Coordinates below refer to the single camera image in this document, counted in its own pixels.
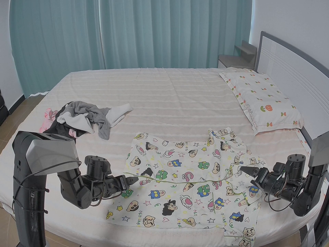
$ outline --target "white wall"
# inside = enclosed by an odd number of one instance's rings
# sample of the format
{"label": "white wall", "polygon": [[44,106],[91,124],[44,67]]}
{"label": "white wall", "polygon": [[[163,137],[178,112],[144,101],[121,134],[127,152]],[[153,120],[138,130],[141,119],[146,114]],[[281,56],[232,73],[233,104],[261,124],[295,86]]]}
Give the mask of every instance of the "white wall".
{"label": "white wall", "polygon": [[10,0],[0,0],[0,90],[7,109],[23,95],[11,54],[9,4]]}
{"label": "white wall", "polygon": [[253,0],[250,43],[257,48],[261,31],[329,68],[329,0]]}

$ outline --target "teal curtain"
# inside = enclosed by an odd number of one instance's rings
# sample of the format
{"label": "teal curtain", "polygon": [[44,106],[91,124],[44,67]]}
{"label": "teal curtain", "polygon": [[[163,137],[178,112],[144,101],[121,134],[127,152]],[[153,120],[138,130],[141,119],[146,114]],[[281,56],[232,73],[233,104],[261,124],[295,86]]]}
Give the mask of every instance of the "teal curtain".
{"label": "teal curtain", "polygon": [[66,74],[210,68],[249,40],[252,0],[11,0],[10,38],[25,96]]}

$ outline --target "headboard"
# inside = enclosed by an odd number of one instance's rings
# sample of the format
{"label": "headboard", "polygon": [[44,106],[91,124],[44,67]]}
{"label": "headboard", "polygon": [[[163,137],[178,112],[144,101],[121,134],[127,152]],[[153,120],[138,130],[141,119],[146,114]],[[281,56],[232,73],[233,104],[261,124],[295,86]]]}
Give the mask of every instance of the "headboard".
{"label": "headboard", "polygon": [[261,32],[255,71],[268,74],[302,114],[309,146],[329,131],[329,69],[293,45]]}

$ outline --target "tulip print pillow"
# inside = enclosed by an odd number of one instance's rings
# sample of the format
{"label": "tulip print pillow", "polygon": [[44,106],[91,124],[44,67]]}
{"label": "tulip print pillow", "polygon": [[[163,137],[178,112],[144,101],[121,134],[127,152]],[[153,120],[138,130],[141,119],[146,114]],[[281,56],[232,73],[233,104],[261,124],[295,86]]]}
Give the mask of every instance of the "tulip print pillow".
{"label": "tulip print pillow", "polygon": [[255,135],[276,129],[303,127],[302,115],[296,106],[267,74],[222,72],[220,76],[236,96]]}

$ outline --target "bed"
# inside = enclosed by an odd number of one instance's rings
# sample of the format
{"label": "bed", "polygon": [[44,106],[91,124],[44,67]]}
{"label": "bed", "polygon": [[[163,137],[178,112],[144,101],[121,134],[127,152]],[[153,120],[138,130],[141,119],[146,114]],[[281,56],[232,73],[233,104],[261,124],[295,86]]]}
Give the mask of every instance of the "bed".
{"label": "bed", "polygon": [[[266,72],[265,68],[269,67],[266,59],[261,57],[258,62],[258,69],[262,68]],[[38,132],[45,110],[60,110],[69,101],[81,100],[99,107],[130,103],[134,110],[111,129],[108,141],[99,138],[96,126],[95,134],[86,133],[77,139],[80,160],[86,155],[102,156],[111,163],[113,175],[120,175],[131,141],[138,131],[168,141],[204,142],[208,138],[209,127],[222,129],[228,126],[243,139],[253,154],[267,161],[270,169],[275,162],[285,163],[291,153],[307,154],[302,144],[304,140],[294,130],[275,130],[254,136],[250,122],[218,75],[219,72],[215,68],[72,72],[44,97],[17,131]],[[10,206],[13,196],[12,183],[9,181],[12,180],[14,162],[11,144],[16,133],[0,155],[0,182],[8,184],[0,187],[0,201],[9,212],[12,212]],[[82,164],[80,170],[85,174],[86,166]],[[49,212],[45,215],[46,230],[84,246],[226,246],[223,229],[220,228],[162,230],[115,226],[104,216],[111,202],[103,201],[100,206],[85,210],[76,208],[62,198],[56,174],[47,176],[46,187],[50,190],[45,198],[45,209]],[[263,204],[258,215],[255,246],[285,238],[315,220],[323,199],[322,193],[320,202],[304,217],[295,216],[290,208],[273,212],[267,204]],[[273,203],[276,209],[286,205],[285,201]]]}

